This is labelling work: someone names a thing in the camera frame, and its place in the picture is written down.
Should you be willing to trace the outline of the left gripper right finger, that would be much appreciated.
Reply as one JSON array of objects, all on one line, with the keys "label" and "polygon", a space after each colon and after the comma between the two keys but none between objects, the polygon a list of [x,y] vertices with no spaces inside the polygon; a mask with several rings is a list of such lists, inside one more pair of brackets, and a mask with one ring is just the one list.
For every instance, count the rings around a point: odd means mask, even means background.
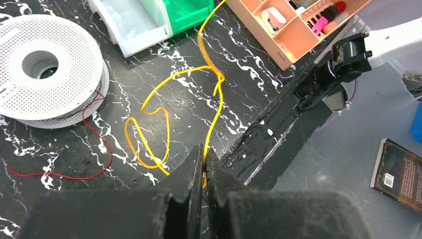
[{"label": "left gripper right finger", "polygon": [[212,239],[369,239],[356,204],[338,191],[251,190],[213,150],[206,156]]}]

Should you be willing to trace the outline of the white filament spool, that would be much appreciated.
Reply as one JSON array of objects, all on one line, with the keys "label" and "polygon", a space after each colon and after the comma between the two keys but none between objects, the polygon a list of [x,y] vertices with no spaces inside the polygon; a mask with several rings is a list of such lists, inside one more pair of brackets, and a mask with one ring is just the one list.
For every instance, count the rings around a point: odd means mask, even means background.
[{"label": "white filament spool", "polygon": [[0,24],[0,113],[55,129],[82,122],[103,103],[109,72],[95,39],[76,23],[30,14]]}]

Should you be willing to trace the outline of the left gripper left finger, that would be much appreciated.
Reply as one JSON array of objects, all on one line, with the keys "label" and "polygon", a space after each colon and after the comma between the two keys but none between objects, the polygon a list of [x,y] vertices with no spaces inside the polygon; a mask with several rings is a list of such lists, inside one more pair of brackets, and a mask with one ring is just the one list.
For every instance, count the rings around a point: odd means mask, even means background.
[{"label": "left gripper left finger", "polygon": [[195,146],[156,186],[121,191],[48,193],[19,231],[20,239],[198,239],[202,154]]}]

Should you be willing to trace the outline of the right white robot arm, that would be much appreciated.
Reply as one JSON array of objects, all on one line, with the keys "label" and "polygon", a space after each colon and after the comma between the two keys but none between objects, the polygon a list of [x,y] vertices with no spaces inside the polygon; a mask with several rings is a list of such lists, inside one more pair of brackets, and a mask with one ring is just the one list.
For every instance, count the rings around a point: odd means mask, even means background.
[{"label": "right white robot arm", "polygon": [[397,58],[422,50],[422,18],[380,30],[358,33],[332,47],[331,70],[340,82],[350,82]]}]

